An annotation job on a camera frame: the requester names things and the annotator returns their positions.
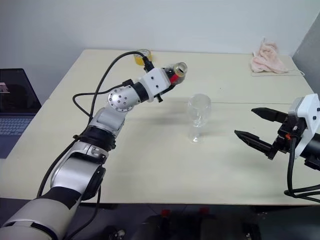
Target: laptop screen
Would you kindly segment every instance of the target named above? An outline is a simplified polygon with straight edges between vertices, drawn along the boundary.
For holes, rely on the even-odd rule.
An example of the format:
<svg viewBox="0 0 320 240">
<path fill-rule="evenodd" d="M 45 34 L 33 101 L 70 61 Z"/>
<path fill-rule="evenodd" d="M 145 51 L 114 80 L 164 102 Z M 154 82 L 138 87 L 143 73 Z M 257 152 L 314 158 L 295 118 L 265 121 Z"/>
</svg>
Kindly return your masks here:
<svg viewBox="0 0 320 240">
<path fill-rule="evenodd" d="M 37 113 L 40 107 L 22 68 L 0 69 L 0 115 Z"/>
</svg>

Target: clear glass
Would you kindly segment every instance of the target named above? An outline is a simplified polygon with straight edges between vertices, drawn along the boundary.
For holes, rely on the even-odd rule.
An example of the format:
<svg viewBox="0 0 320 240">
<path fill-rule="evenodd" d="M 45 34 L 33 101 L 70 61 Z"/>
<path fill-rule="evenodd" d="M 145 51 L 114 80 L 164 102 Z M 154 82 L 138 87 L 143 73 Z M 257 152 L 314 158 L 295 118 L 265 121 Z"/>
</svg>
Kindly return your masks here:
<svg viewBox="0 0 320 240">
<path fill-rule="evenodd" d="M 191 121 L 188 137 L 193 143 L 201 141 L 201 131 L 211 115 L 211 99 L 204 94 L 196 94 L 189 99 L 187 114 Z"/>
</svg>

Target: laptop keyboard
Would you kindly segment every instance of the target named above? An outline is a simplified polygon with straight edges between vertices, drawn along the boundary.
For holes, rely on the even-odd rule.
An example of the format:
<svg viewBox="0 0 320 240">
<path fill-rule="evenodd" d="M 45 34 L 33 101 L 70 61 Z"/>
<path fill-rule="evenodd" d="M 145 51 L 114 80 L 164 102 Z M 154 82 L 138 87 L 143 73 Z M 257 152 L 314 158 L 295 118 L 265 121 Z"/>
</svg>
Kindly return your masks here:
<svg viewBox="0 0 320 240">
<path fill-rule="evenodd" d="M 0 136 L 20 136 L 31 118 L 0 118 Z"/>
</svg>

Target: table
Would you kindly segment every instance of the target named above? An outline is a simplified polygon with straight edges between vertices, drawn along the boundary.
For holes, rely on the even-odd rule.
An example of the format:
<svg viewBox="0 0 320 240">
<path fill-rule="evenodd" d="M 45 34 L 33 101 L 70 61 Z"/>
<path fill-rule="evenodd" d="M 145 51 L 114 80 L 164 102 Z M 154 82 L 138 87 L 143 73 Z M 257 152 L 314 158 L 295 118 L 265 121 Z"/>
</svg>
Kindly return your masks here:
<svg viewBox="0 0 320 240">
<path fill-rule="evenodd" d="M 80 133 L 87 120 L 71 101 L 75 93 L 95 88 L 98 76 L 102 75 L 104 62 L 112 59 L 120 51 L 85 50 L 75 62 L 50 98 L 21 136 L 9 157 L 3 160 L 0 172 L 0 195 L 4 198 L 32 199 L 37 193 L 40 181 L 51 162 L 72 141 L 74 134 Z M 247 58 L 241 54 L 207 53 L 160 53 L 155 52 L 155 63 L 160 59 L 181 58 L 189 64 L 190 56 L 204 55 L 206 58 L 221 59 Z M 107 80 L 112 85 L 127 79 L 131 70 L 138 74 L 139 67 L 130 64 L 130 57 L 120 62 L 128 64 L 128 72 L 114 69 Z M 259 77 L 265 88 L 275 88 L 275 77 Z M 196 85 L 188 78 L 164 102 L 144 103 L 136 106 L 127 115 L 125 125 L 116 139 L 117 147 L 110 152 L 104 165 L 107 169 L 102 183 L 102 203 L 181 203 L 181 204 L 252 204 L 252 205 L 304 205 L 311 204 L 302 199 L 294 199 L 283 194 L 286 189 L 288 154 L 278 153 L 270 161 L 262 153 L 246 146 L 234 134 L 234 130 L 251 132 L 272 143 L 277 135 L 279 123 L 268 122 L 251 112 L 252 108 L 268 107 L 286 112 L 290 98 L 311 93 L 311 89 L 301 76 L 281 76 L 279 84 L 292 81 L 296 96 L 269 95 L 264 91 L 254 91 L 251 80 L 243 80 L 248 89 L 237 91 L 226 89 L 219 98 L 213 99 L 216 86 L 231 85 L 217 81 L 198 82 L 205 87 L 204 93 L 211 96 L 212 116 L 206 126 L 203 143 L 192 144 L 187 138 L 189 121 L 186 116 L 186 100 L 193 94 Z M 83 97 L 79 102 L 89 107 L 90 98 Z M 105 104 L 99 98 L 97 105 Z M 296 161 L 294 187 L 310 186 L 318 183 L 319 173 L 303 165 L 302 158 Z"/>
</svg>

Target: pink towel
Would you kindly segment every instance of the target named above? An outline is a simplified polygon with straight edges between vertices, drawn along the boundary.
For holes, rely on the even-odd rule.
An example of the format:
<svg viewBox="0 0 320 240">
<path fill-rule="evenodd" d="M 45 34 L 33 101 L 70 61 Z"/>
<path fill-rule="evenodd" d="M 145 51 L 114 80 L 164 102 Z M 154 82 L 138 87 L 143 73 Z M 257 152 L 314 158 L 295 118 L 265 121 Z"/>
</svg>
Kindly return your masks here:
<svg viewBox="0 0 320 240">
<path fill-rule="evenodd" d="M 284 74 L 288 69 L 284 63 L 278 58 L 278 47 L 275 43 L 265 42 L 263 39 L 260 49 L 257 53 L 253 53 L 251 60 L 251 69 L 254 73 L 263 71 L 274 72 L 276 74 Z"/>
</svg>

